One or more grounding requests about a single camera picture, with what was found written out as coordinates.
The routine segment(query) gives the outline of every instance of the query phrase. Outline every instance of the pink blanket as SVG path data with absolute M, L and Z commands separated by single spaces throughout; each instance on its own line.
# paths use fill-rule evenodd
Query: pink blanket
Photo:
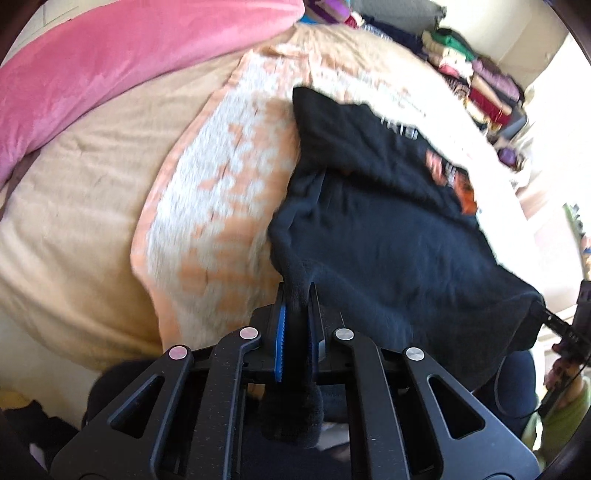
M 0 69 L 0 186 L 92 108 L 271 38 L 303 12 L 301 0 L 119 0 L 53 28 Z

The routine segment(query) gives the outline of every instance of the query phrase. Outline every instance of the green cloth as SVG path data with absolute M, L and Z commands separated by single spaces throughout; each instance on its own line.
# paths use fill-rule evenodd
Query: green cloth
M 474 52 L 470 47 L 464 45 L 451 35 L 441 35 L 437 32 L 431 32 L 431 38 L 441 45 L 445 45 L 446 47 L 453 48 L 454 50 L 463 53 L 466 56 L 467 61 L 472 61 L 476 58 L 476 55 L 474 55 Z
M 562 410 L 551 412 L 542 420 L 542 442 L 540 449 L 535 452 L 542 470 L 556 458 L 569 442 L 591 406 L 591 380 L 586 377 L 583 377 L 583 380 L 583 391 L 574 402 Z M 534 447 L 535 427 L 539 421 L 537 413 L 532 415 L 521 436 L 521 441 L 530 449 Z

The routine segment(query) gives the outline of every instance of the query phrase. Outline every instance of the black cloth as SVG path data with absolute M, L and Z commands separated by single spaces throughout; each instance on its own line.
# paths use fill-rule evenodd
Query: black cloth
M 57 452 L 78 433 L 68 422 L 49 417 L 38 401 L 23 408 L 5 410 L 4 415 L 23 447 L 28 449 L 34 444 L 43 452 L 48 468 Z
M 10 480 L 51 480 L 31 456 L 0 411 L 0 478 Z
M 301 158 L 268 228 L 287 293 L 284 369 L 303 355 L 312 282 L 354 330 L 383 348 L 423 348 L 469 390 L 530 348 L 541 325 L 527 314 L 542 297 L 496 263 L 475 216 L 434 183 L 434 148 L 366 105 L 305 87 L 293 104 Z
M 413 33 L 406 32 L 398 27 L 390 25 L 389 23 L 380 22 L 370 15 L 364 15 L 363 19 L 369 25 L 373 25 L 375 28 L 384 32 L 396 43 L 408 48 L 415 55 L 418 55 L 421 58 L 426 58 L 426 56 L 423 54 L 423 41 L 421 37 Z

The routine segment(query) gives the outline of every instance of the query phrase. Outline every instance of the peach patterned blanket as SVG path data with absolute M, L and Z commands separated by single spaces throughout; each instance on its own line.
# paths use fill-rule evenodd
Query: peach patterned blanket
M 295 85 L 343 102 L 371 100 L 382 86 L 287 44 L 243 57 L 166 158 L 134 236 L 132 266 L 152 296 L 165 348 L 216 343 L 274 301 L 281 277 L 267 226 L 299 155 Z M 416 123 L 423 115 L 404 92 L 387 92 L 390 118 Z

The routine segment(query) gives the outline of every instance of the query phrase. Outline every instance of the person's leg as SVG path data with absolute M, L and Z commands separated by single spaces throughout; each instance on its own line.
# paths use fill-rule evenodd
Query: person's leg
M 529 351 L 513 352 L 505 358 L 501 366 L 498 381 L 498 399 L 502 409 L 499 410 L 495 401 L 495 379 L 493 376 L 474 395 L 488 408 L 507 428 L 521 438 L 529 421 L 528 413 L 535 410 L 538 397 L 535 394 L 535 365 Z

